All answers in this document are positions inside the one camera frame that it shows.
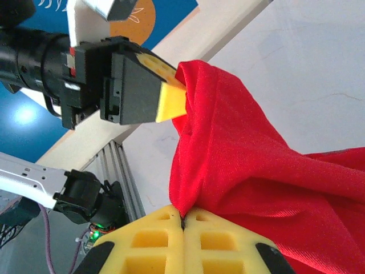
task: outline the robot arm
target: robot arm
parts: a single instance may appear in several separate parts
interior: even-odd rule
[[[55,193],[61,193],[65,170],[43,167],[0,153],[0,189],[27,197],[53,209]]]
[[[0,81],[12,93],[22,87],[41,92],[50,113],[72,130],[97,110],[101,119],[119,124],[169,119],[168,111],[159,108],[172,94],[179,95],[179,103],[167,103],[173,106],[171,115],[184,114],[185,90],[171,65],[126,37],[105,38],[106,20],[127,19],[136,2],[69,0],[68,36],[18,27],[33,15],[34,4],[6,1],[0,7]],[[61,107],[60,115],[53,105]],[[74,223],[120,227],[128,222],[123,197],[115,195],[121,191],[100,193],[103,186],[93,174],[0,154],[0,181],[2,189],[62,212]]]
[[[76,224],[118,228],[131,221],[120,185],[104,186],[89,172],[44,167],[0,153],[0,189],[61,212]]]

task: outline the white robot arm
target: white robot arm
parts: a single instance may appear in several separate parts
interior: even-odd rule
[[[67,181],[65,170],[43,167],[0,152],[0,189],[27,197],[46,208],[57,203]]]

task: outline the black mount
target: black mount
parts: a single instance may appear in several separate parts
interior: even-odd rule
[[[119,228],[130,222],[118,182],[102,185],[94,174],[77,170],[65,175],[68,179],[63,193],[54,195],[54,210],[76,224],[90,222],[102,228]]]
[[[3,2],[0,82],[11,93],[21,88],[42,92],[49,112],[62,116],[62,126],[71,130],[97,110],[101,119],[120,124],[145,121],[150,116],[146,111],[156,114],[156,102],[149,100],[158,101],[158,98],[151,98],[149,90],[154,83],[160,88],[162,79],[136,57],[141,53],[155,56],[151,51],[126,37],[83,42],[70,48],[67,34],[18,26],[35,13],[32,0]],[[136,2],[115,1],[107,18],[114,19],[117,14],[128,18]],[[53,105],[61,107],[61,115]]]

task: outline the black cable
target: black cable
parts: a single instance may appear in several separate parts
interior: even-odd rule
[[[107,188],[109,188],[109,190],[110,190],[111,192],[113,192],[112,186],[110,185],[110,183],[109,183],[109,181],[108,181],[108,180],[105,180],[105,181],[104,181],[104,184],[107,186]]]
[[[61,114],[57,113],[55,109],[53,108],[52,99],[44,94],[44,101],[46,102],[47,110],[55,117],[61,117]]]
[[[104,184],[100,184],[100,186],[102,187],[102,189],[105,193],[109,192],[108,188]]]
[[[8,242],[14,240],[22,232],[24,227],[24,225],[15,225],[13,227],[6,228],[0,235],[0,249]]]

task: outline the yellow foam pad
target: yellow foam pad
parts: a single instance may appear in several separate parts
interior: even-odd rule
[[[156,122],[160,123],[186,114],[186,90],[162,83]]]
[[[164,207],[101,237],[115,246],[100,274],[270,274],[257,243],[267,238],[202,209],[181,228],[178,210]]]
[[[269,239],[202,209],[185,218],[184,273],[270,274],[257,243]]]
[[[164,207],[98,239],[115,244],[99,273],[183,274],[183,240],[178,210]]]

